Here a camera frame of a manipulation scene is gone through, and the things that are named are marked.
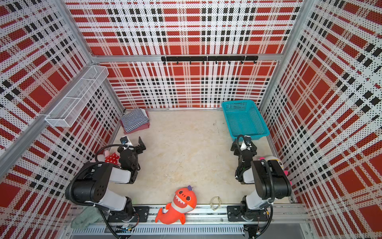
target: perforated panel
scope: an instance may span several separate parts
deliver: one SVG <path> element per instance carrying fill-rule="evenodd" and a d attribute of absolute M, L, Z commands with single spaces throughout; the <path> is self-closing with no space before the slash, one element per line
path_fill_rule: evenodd
<path fill-rule="evenodd" d="M 68 183 L 108 143 L 120 116 L 101 86 L 71 128 L 37 136 L 0 182 L 1 238 L 56 238 L 71 206 Z"/>
<path fill-rule="evenodd" d="M 302 0 L 65 0 L 94 55 L 281 53 Z"/>
<path fill-rule="evenodd" d="M 220 107 L 251 99 L 257 105 L 276 61 L 103 63 L 125 108 Z"/>
<path fill-rule="evenodd" d="M 74 229 L 72 235 L 104 235 L 105 226 L 89 226 L 85 230 Z M 138 225 L 131 232 L 119 233 L 119 235 L 224 235 L 244 234 L 242 224 L 230 225 Z"/>
<path fill-rule="evenodd" d="M 50 1 L 0 6 L 0 154 L 87 64 Z"/>
<path fill-rule="evenodd" d="M 265 108 L 322 238 L 382 236 L 382 1 L 316 1 Z"/>

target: metal mounting plate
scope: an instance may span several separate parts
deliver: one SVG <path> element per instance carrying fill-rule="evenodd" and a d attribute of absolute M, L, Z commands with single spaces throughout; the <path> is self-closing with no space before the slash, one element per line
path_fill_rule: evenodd
<path fill-rule="evenodd" d="M 241 217 L 241 213 L 239 213 L 239 211 L 240 211 L 240 206 L 227 206 L 228 221 L 246 221 L 246 222 L 248 222 L 247 220 L 245 220 L 244 218 Z M 258 218 L 258 220 L 253 219 L 253 220 L 251 220 L 251 222 L 268 221 L 267 211 L 265 209 L 259 210 L 257 218 Z"/>
<path fill-rule="evenodd" d="M 135 212 L 139 215 L 139 222 L 145 223 L 147 222 L 147 218 L 149 216 L 149 206 L 135 206 L 134 207 Z M 118 211 L 111 211 L 109 214 L 109 217 L 107 218 L 107 221 L 110 223 L 123 223 L 123 212 Z M 138 220 L 137 216 L 134 216 L 129 223 L 136 223 Z"/>

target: ventilation grille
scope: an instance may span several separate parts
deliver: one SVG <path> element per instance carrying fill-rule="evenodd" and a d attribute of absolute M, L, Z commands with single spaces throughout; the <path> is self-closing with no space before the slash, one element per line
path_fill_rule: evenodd
<path fill-rule="evenodd" d="M 85 230 L 74 229 L 72 235 L 76 234 L 105 234 L 105 226 L 89 226 Z M 207 234 L 244 234 L 242 224 L 235 225 L 141 225 L 132 232 L 118 233 L 134 235 L 207 235 Z"/>
<path fill-rule="evenodd" d="M 104 234 L 105 226 L 88 226 L 85 230 L 74 229 L 72 235 L 76 234 L 92 234 L 92 235 L 100 235 Z"/>

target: wire mesh basket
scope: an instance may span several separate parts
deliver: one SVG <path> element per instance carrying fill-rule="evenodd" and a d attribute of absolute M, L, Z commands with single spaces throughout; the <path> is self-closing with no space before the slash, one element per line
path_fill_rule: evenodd
<path fill-rule="evenodd" d="M 227 101 L 222 103 L 222 108 L 233 141 L 239 135 L 249 135 L 252 140 L 269 135 L 269 129 L 253 101 Z"/>
<path fill-rule="evenodd" d="M 107 67 L 91 66 L 45 120 L 55 127 L 71 127 L 108 75 Z"/>

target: black motor housing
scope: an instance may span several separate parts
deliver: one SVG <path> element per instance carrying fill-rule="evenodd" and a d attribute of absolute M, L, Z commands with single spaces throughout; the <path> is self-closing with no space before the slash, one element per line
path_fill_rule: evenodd
<path fill-rule="evenodd" d="M 74 182 L 73 195 L 79 202 L 99 202 L 106 193 L 113 164 L 101 164 L 90 167 L 82 172 Z M 68 188 L 65 190 L 66 199 L 70 200 Z"/>
<path fill-rule="evenodd" d="M 278 161 L 268 160 L 267 163 L 272 171 L 275 198 L 281 199 L 283 197 L 290 196 L 292 193 L 292 186 L 290 185 L 289 180 L 282 168 L 278 164 Z M 263 200 L 270 198 L 270 180 L 263 162 L 252 161 L 251 168 L 257 194 Z"/>

